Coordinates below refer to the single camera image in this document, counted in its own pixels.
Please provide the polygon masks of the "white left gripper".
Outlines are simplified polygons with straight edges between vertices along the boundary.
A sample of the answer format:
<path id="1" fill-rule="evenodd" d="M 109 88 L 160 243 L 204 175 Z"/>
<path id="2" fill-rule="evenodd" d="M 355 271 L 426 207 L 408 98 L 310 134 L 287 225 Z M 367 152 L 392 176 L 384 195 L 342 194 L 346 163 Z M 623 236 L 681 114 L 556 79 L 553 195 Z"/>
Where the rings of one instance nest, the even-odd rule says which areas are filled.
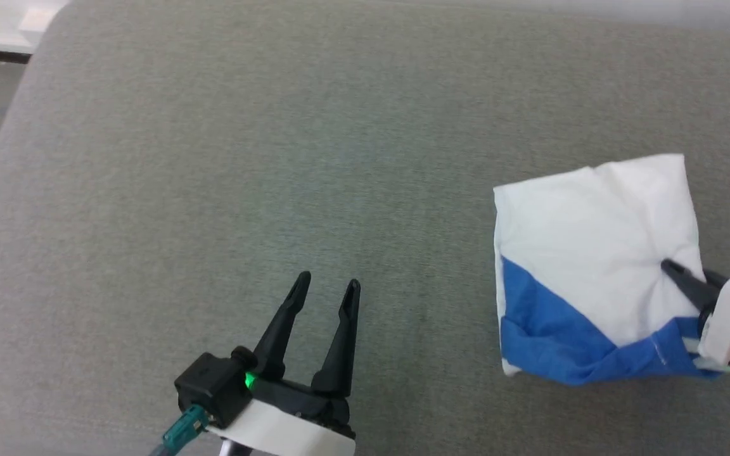
<path id="1" fill-rule="evenodd" d="M 349 424 L 361 284 L 348 283 L 330 348 L 308 386 L 281 380 L 295 318 L 312 280 L 302 271 L 258 341 L 258 364 L 247 375 L 253 399 L 227 428 L 207 427 L 223 439 L 220 456 L 354 456 L 356 435 Z"/>

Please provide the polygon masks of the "white and blue sweatshirt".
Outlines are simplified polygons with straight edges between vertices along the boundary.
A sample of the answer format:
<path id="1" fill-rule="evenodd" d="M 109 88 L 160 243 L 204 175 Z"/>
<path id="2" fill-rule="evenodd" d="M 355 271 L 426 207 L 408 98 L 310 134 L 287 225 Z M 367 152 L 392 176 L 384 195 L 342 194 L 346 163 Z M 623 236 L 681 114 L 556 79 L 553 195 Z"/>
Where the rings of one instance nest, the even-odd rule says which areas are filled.
<path id="1" fill-rule="evenodd" d="M 682 154 L 608 162 L 494 188 L 503 372 L 566 386 L 716 378 L 698 311 L 662 271 L 703 277 Z"/>

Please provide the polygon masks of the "grey fabric sofa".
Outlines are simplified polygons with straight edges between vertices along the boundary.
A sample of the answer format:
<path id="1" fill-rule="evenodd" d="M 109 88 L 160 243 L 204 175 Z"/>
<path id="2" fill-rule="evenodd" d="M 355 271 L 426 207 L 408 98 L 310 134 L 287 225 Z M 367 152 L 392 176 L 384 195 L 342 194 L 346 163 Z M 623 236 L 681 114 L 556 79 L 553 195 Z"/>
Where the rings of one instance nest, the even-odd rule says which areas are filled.
<path id="1" fill-rule="evenodd" d="M 174 379 L 299 272 L 308 382 L 362 283 L 362 456 L 730 456 L 730 376 L 501 369 L 493 188 L 683 153 L 730 272 L 730 32 L 473 4 L 74 2 L 0 130 L 0 456 L 148 456 Z"/>

